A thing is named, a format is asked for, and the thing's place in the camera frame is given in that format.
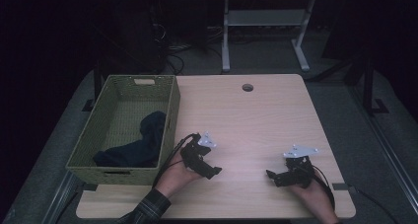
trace light wood surface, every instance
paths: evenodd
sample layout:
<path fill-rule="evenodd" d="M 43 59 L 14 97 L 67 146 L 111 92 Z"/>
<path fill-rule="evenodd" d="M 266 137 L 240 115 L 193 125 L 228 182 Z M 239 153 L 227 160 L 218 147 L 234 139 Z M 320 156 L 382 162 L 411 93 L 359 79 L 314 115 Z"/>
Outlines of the light wood surface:
<path fill-rule="evenodd" d="M 265 170 L 286 172 L 283 153 L 293 144 L 319 149 L 311 160 L 331 184 L 344 183 L 314 105 L 299 75 L 177 77 L 181 100 L 175 141 L 209 131 L 218 144 L 204 157 L 223 168 L 171 198 L 163 218 L 301 218 L 311 215 Z M 243 84 L 251 84 L 245 92 Z M 131 211 L 150 187 L 98 186 L 84 191 L 77 215 L 116 218 Z M 335 190 L 336 213 L 352 217 L 347 190 Z"/>

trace grommet hole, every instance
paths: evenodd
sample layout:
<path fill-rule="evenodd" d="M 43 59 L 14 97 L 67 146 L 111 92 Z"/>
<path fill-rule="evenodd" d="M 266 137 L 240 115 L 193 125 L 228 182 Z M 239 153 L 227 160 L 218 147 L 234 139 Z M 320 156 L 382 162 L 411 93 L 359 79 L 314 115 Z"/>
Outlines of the grommet hole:
<path fill-rule="evenodd" d="M 252 90 L 254 90 L 254 87 L 251 84 L 244 84 L 243 90 L 246 92 L 251 92 Z"/>

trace wicker basket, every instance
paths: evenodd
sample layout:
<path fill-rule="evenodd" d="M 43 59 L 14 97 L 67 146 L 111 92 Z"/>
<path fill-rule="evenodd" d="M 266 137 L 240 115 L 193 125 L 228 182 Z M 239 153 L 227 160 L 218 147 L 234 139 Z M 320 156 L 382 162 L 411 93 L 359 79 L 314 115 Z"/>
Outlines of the wicker basket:
<path fill-rule="evenodd" d="M 180 93 L 175 76 L 110 75 L 67 163 L 88 184 L 152 184 L 174 148 Z M 155 168 L 97 167 L 98 151 L 141 139 L 140 122 L 148 114 L 166 114 L 158 165 Z"/>

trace plaid sleeve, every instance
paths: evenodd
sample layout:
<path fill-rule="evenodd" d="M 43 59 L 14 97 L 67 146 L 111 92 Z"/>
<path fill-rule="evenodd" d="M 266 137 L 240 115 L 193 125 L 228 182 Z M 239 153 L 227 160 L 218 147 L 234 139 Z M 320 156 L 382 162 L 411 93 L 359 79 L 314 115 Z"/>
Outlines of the plaid sleeve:
<path fill-rule="evenodd" d="M 157 223 L 170 205 L 170 201 L 164 195 L 152 189 L 132 212 L 121 217 L 117 223 Z"/>

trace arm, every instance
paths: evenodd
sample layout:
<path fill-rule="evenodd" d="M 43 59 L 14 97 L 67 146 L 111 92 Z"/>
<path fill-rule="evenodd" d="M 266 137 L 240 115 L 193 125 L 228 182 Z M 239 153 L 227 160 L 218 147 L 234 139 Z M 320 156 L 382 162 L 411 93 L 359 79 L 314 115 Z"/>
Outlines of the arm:
<path fill-rule="evenodd" d="M 171 205 L 169 198 L 189 183 L 200 178 L 201 176 L 197 173 L 187 170 L 182 163 L 181 155 L 177 152 L 155 188 L 141 200 L 132 212 L 120 218 L 118 223 L 157 223 Z"/>
<path fill-rule="evenodd" d="M 312 180 L 307 188 L 293 185 L 289 189 L 322 224 L 340 223 L 328 196 L 317 181 Z"/>

